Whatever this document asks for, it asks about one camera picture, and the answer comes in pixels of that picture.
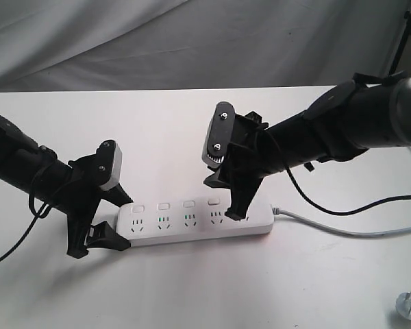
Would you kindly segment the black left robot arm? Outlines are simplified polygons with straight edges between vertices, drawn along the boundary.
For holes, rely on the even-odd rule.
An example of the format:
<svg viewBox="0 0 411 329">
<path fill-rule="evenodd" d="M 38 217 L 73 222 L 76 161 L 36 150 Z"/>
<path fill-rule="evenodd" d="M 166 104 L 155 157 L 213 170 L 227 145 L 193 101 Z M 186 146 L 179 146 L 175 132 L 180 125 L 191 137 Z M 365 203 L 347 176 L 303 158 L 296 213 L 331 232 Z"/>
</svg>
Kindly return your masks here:
<svg viewBox="0 0 411 329">
<path fill-rule="evenodd" d="M 132 202 L 120 185 L 121 148 L 103 141 L 96 152 L 63 163 L 0 115 L 0 180 L 28 194 L 34 216 L 45 218 L 52 208 L 66 215 L 67 254 L 79 259 L 90 248 L 123 251 L 130 242 L 106 221 L 92 220 L 101 201 L 121 207 Z"/>
</svg>

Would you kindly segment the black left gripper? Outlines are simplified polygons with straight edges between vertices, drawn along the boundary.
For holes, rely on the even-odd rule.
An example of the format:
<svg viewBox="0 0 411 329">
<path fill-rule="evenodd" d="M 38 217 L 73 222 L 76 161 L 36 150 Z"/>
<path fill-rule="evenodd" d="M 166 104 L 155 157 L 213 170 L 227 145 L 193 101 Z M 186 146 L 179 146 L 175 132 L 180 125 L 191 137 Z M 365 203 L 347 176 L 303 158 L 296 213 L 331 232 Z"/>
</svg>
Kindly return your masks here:
<svg viewBox="0 0 411 329">
<path fill-rule="evenodd" d="M 70 201 L 67 212 L 67 255 L 83 258 L 88 249 L 129 249 L 130 242 L 118 234 L 107 221 L 93 225 L 101 196 L 107 202 L 121 207 L 133 203 L 120 183 L 108 191 L 101 189 L 93 177 L 98 171 L 95 154 L 68 161 L 71 168 L 70 186 L 66 196 Z"/>
</svg>

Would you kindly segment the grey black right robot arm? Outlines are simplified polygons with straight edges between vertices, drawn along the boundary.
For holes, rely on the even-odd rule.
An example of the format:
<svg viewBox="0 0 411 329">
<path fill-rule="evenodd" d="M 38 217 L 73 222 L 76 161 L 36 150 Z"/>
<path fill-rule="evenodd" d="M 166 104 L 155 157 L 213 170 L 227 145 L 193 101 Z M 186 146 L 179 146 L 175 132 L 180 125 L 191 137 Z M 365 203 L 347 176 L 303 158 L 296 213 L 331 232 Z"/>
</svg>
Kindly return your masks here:
<svg viewBox="0 0 411 329">
<path fill-rule="evenodd" d="M 370 149 L 411 147 L 411 76 L 356 73 L 275 125 L 217 103 L 203 146 L 210 188 L 230 191 L 226 215 L 244 219 L 263 179 L 313 162 L 347 162 Z"/>
</svg>

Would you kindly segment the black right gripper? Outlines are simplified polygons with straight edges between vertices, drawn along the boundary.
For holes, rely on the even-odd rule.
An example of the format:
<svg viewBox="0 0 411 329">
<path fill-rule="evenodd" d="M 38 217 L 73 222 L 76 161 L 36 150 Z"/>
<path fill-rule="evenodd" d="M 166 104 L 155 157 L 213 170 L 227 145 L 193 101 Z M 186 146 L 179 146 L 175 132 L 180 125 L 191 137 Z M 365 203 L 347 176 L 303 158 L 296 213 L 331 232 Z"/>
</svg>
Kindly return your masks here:
<svg viewBox="0 0 411 329">
<path fill-rule="evenodd" d="M 212 174 L 204 179 L 206 186 L 230 188 L 231 203 L 225 216 L 232 220 L 246 218 L 248 208 L 262 183 L 262 178 L 236 178 L 233 182 L 232 178 L 239 173 L 245 174 L 255 164 L 254 135 L 268 126 L 254 111 L 245 116 L 236 114 L 231 141 L 222 164 L 217 169 L 207 166 Z"/>
</svg>

